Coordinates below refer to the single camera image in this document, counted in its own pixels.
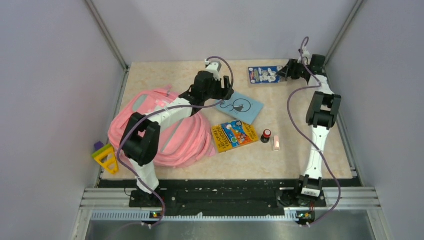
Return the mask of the purple block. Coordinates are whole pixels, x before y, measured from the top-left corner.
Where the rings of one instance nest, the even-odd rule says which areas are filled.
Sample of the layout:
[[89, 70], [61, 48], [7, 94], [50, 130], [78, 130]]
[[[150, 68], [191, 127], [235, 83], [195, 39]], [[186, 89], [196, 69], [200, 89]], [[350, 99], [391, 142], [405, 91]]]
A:
[[99, 151], [100, 149], [102, 149], [104, 146], [105, 146], [105, 145], [104, 145], [104, 143], [103, 143], [103, 142], [98, 141], [98, 142], [96, 142], [96, 143], [93, 145], [93, 149], [94, 149], [94, 151], [95, 151], [95, 152], [97, 152], [97, 151]]

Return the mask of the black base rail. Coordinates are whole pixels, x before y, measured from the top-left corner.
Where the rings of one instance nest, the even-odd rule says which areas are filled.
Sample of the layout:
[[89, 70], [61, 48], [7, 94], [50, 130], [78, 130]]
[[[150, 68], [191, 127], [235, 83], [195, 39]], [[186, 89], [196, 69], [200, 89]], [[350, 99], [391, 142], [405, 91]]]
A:
[[295, 179], [160, 180], [158, 196], [139, 190], [135, 180], [101, 180], [100, 188], [123, 188], [130, 208], [154, 208], [150, 214], [166, 217], [282, 216], [285, 207], [326, 207], [328, 194], [314, 202], [296, 195]]

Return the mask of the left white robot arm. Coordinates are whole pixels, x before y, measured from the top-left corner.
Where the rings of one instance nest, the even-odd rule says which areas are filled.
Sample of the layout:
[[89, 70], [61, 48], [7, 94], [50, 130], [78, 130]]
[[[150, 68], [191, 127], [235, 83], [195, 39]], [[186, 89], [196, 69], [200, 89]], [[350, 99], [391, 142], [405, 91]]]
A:
[[229, 100], [234, 94], [233, 87], [233, 74], [219, 78], [210, 71], [199, 71], [189, 89], [172, 103], [152, 113], [134, 112], [130, 116], [116, 154], [124, 153], [130, 161], [128, 169], [136, 176], [137, 187], [143, 191], [141, 200], [147, 206], [156, 206], [161, 198], [156, 190], [159, 180], [153, 163], [161, 132], [207, 108], [208, 100], [216, 100], [218, 104]]

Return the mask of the blue cartoon book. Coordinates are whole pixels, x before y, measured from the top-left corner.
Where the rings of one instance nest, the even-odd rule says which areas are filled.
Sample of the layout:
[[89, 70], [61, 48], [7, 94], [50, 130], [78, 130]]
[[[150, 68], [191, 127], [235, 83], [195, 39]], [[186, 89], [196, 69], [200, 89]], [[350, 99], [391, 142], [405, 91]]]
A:
[[252, 85], [268, 85], [284, 82], [285, 76], [280, 73], [282, 66], [251, 66], [247, 68], [248, 81]]

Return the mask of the pink student backpack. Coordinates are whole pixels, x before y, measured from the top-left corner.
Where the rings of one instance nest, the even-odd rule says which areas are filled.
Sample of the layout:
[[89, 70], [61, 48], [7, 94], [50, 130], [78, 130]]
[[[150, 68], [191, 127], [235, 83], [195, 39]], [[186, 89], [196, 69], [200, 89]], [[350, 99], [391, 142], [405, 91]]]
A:
[[[117, 150], [134, 112], [148, 114], [173, 102], [178, 94], [171, 91], [172, 86], [145, 90], [134, 97], [115, 117], [109, 130], [109, 142]], [[212, 143], [211, 124], [201, 112], [185, 118], [160, 134], [158, 153], [154, 164], [161, 167], [185, 168], [204, 157], [216, 155]]]

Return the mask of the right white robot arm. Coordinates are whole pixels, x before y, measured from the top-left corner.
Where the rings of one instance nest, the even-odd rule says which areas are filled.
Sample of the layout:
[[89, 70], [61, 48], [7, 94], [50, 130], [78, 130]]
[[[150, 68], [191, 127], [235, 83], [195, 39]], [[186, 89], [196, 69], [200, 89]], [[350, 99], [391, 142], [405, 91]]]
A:
[[298, 186], [293, 192], [293, 200], [299, 206], [307, 206], [321, 195], [325, 145], [331, 129], [336, 124], [342, 101], [342, 97], [330, 88], [324, 70], [325, 60], [323, 55], [304, 52], [298, 60], [290, 59], [277, 73], [285, 79], [303, 78], [307, 82], [306, 87], [295, 90], [288, 98], [287, 112], [291, 122], [294, 122], [294, 119], [290, 111], [290, 100], [294, 94], [301, 90], [314, 89], [305, 118], [306, 124], [311, 127], [311, 137], [301, 134], [311, 144], [310, 154], [305, 170], [299, 177]]

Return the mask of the light blue book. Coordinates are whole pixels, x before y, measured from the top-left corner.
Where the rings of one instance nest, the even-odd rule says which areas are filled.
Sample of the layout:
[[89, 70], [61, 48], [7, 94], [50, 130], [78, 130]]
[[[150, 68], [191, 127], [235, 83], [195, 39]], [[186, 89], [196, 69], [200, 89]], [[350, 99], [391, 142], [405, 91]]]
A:
[[249, 125], [253, 124], [263, 107], [262, 102], [239, 92], [215, 106], [218, 111]]

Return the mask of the yellow storey treehouse book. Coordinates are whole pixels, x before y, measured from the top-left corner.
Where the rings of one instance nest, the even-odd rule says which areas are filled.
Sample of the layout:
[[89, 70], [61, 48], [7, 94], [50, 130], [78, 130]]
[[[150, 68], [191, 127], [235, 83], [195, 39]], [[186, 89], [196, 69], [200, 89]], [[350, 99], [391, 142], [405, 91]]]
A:
[[243, 147], [259, 140], [256, 129], [240, 120], [214, 125], [210, 130], [216, 150], [219, 153]]

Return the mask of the pink eraser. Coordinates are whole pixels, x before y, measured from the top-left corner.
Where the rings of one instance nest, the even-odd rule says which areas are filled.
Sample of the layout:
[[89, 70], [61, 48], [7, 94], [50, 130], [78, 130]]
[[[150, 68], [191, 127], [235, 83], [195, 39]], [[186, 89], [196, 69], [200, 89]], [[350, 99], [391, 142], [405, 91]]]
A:
[[280, 138], [279, 138], [279, 136], [278, 135], [275, 135], [274, 137], [273, 137], [273, 150], [274, 151], [279, 151], [281, 149], [281, 146], [280, 146]]

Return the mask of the yellow triangle ruler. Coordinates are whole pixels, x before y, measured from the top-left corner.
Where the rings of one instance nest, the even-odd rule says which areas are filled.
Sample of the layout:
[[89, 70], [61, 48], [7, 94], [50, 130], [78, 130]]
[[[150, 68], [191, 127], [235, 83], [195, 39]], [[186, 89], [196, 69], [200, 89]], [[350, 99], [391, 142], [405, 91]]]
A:
[[91, 157], [111, 175], [115, 175], [119, 171], [115, 149], [110, 143], [96, 150]]

